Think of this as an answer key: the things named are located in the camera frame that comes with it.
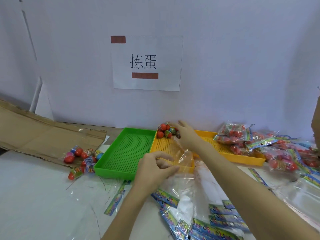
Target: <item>perforated tray bottom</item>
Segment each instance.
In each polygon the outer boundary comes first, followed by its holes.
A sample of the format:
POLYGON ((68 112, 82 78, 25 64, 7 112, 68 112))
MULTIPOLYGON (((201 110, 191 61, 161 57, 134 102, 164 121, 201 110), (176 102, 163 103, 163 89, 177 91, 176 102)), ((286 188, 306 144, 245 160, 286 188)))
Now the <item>perforated tray bottom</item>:
POLYGON ((109 160, 102 166, 104 169, 135 173, 139 159, 148 153, 153 141, 152 136, 127 134, 109 160))

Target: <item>finger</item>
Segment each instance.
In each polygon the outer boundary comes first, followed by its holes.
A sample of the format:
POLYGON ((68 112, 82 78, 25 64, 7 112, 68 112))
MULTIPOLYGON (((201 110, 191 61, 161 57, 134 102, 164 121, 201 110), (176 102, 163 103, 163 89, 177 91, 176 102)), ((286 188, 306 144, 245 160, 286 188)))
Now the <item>finger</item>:
POLYGON ((162 169, 162 178, 166 179, 167 177, 170 177, 174 175, 176 172, 179 171, 179 166, 171 166, 166 169, 162 169))
POLYGON ((191 126, 186 121, 179 120, 179 124, 182 125, 183 127, 191 128, 191 126))
POLYGON ((154 158, 154 159, 163 158, 163 159, 167 159, 169 161, 174 161, 174 159, 171 155, 169 155, 168 153, 163 152, 163 151, 151 152, 151 153, 148 153, 147 155, 154 158))
POLYGON ((166 169, 172 166, 172 164, 169 161, 166 161, 164 159, 157 159, 156 163, 160 169, 166 169))
POLYGON ((172 123, 170 122, 170 125, 173 125, 174 127, 176 127, 178 130, 181 130, 182 126, 179 125, 178 123, 172 123))

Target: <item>cardboard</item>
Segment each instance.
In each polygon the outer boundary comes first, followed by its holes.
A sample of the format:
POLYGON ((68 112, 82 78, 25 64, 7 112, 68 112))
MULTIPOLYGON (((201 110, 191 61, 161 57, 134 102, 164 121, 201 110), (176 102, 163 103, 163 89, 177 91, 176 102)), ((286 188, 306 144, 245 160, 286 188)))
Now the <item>cardboard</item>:
POLYGON ((83 160, 76 158, 72 164, 65 164, 63 153, 70 151, 75 145, 82 149, 95 150, 105 138, 105 130, 86 129, 55 122, 0 100, 0 148, 2 149, 75 167, 83 160))
POLYGON ((314 110, 311 128, 314 133, 315 143, 317 147, 320 149, 320 96, 318 97, 318 102, 314 110))

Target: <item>person's right hand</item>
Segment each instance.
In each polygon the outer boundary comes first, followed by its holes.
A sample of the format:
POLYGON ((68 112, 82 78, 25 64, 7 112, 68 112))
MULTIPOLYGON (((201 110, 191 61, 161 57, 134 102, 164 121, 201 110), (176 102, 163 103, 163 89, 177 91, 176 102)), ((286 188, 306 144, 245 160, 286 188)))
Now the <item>person's right hand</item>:
POLYGON ((201 137, 198 136, 194 129, 185 121, 179 120, 179 124, 170 122, 170 125, 173 125, 179 130, 181 138, 178 139, 178 141, 184 149, 196 151, 199 143, 203 142, 201 137))

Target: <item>person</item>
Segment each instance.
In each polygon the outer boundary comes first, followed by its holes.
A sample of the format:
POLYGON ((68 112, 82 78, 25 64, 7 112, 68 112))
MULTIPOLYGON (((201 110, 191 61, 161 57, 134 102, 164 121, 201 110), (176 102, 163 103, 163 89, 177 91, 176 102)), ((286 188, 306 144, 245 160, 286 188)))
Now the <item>person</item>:
MULTIPOLYGON (((171 124, 180 131, 180 144, 200 156, 257 240, 320 239, 314 228, 266 187, 226 160, 190 125, 183 121, 171 124)), ((102 240, 128 240, 146 198, 178 171, 178 166, 170 166, 161 158, 172 160, 160 151, 147 153, 140 159, 134 185, 102 240)))

